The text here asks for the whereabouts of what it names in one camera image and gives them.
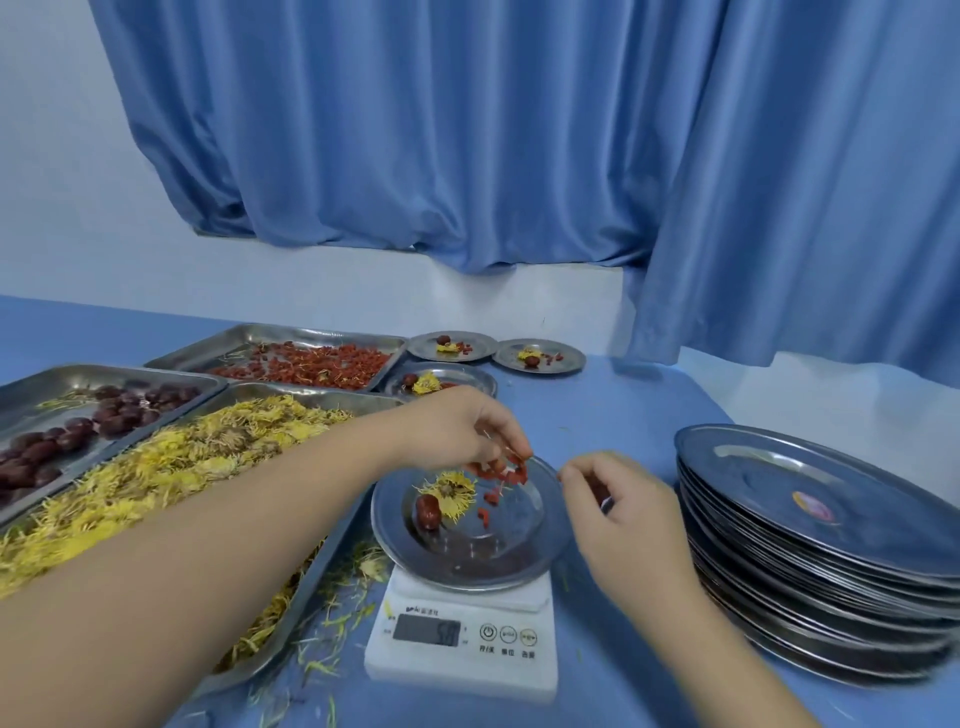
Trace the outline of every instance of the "forearm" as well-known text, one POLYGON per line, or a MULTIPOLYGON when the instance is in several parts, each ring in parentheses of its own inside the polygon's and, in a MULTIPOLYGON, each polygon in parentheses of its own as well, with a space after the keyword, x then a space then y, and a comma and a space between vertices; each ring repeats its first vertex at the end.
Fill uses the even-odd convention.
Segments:
POLYGON ((746 639, 696 587, 662 619, 628 617, 669 668, 708 728, 819 725, 746 639))
POLYGON ((389 422, 384 413, 332 427, 0 602, 10 725, 76 716, 100 728, 161 724, 344 510, 393 468, 389 422))

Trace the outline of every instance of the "hand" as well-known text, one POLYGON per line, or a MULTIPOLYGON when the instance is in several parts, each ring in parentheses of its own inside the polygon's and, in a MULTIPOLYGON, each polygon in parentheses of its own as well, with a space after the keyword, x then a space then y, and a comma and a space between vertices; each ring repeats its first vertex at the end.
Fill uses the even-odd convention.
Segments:
POLYGON ((673 490, 616 452, 576 457, 560 470, 577 545, 597 585, 642 630, 669 619, 671 605, 700 598, 673 490), (615 505, 604 516, 595 492, 615 505))
POLYGON ((437 470, 499 459, 504 448, 533 455, 513 413, 468 386, 450 387, 385 413, 402 441, 402 467, 437 470))

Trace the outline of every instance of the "tray of goji berries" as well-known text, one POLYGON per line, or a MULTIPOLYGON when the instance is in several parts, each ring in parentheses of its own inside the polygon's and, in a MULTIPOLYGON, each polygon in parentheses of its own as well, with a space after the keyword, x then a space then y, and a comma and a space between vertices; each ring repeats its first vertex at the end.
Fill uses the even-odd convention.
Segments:
POLYGON ((370 392, 406 349, 401 336, 240 324, 146 366, 370 392))

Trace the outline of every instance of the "blue tabletop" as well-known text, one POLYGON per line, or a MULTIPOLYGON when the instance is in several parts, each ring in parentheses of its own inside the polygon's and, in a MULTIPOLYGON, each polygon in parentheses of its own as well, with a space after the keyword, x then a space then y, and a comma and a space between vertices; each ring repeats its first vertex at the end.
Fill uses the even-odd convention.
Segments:
MULTIPOLYGON (((139 366, 233 323, 2 296, 0 321, 7 342, 0 383, 68 362, 139 366)), ((516 412, 537 454, 555 467, 580 452, 619 449, 672 482, 674 433, 687 425, 729 421, 676 368, 651 365, 624 373, 608 358, 592 356, 580 374, 549 378, 483 366, 497 378, 500 400, 516 412)), ((305 672, 304 651, 299 660, 291 651, 285 664, 253 686, 259 699, 251 699, 252 686, 208 696, 184 706, 171 726, 330 725, 331 704, 339 728, 696 725, 670 676, 592 584, 574 547, 552 574, 560 666, 552 706, 374 683, 363 669, 370 618, 351 633, 337 675, 305 672)), ((382 589, 371 590, 371 602, 382 589)), ((306 633, 323 631, 316 624, 306 633)), ((315 658, 307 653, 306 659, 315 658)), ((932 728, 956 724, 960 716, 956 661, 926 685, 884 691, 830 683, 773 658, 771 664, 825 726, 932 728)))

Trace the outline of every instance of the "white wall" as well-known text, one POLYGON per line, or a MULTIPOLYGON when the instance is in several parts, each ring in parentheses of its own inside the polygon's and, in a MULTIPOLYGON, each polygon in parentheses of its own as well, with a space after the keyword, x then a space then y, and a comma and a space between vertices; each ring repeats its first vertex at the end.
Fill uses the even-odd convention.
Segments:
MULTIPOLYGON (((0 294, 341 330, 533 334, 588 353, 625 343, 632 312, 620 310, 616 270, 467 279, 420 255, 196 237, 133 146, 81 0, 0 3, 0 105, 0 294), (371 303, 348 303, 358 300, 371 303)), ((738 422, 863 457, 960 504, 958 391, 791 354, 759 369, 684 352, 681 366, 738 422)))

